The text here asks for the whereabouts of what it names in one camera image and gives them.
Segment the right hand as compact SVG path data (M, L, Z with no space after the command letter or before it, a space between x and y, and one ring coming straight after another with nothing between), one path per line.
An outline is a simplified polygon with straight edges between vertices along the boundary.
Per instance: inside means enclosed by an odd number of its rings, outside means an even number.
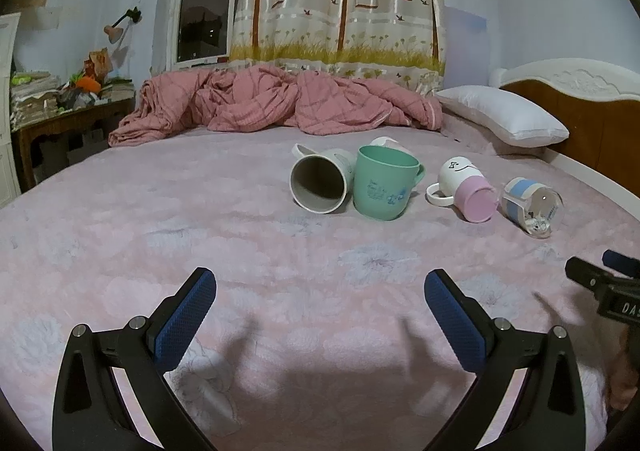
M639 372L629 356L629 333L630 327L625 327L620 333L620 351L616 353L608 370L608 413L625 411L638 391Z

